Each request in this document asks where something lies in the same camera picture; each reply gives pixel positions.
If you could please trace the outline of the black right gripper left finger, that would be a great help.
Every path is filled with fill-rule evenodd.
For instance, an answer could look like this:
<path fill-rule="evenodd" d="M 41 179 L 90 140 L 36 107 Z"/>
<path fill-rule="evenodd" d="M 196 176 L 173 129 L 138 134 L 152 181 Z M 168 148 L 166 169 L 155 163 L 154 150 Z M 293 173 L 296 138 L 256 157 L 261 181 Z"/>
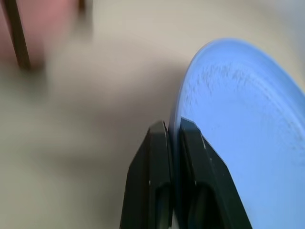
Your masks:
<path fill-rule="evenodd" d="M 169 229 L 173 217 L 173 157 L 163 121 L 151 125 L 130 163 L 121 229 Z"/>

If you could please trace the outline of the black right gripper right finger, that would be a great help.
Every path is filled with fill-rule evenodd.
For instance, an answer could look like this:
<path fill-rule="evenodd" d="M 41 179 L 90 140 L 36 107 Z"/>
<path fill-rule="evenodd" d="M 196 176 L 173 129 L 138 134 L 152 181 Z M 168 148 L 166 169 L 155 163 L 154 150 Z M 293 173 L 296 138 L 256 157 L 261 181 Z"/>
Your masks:
<path fill-rule="evenodd" d="M 251 223 L 225 162 L 197 125 L 179 129 L 182 218 L 187 229 L 250 229 Z"/>

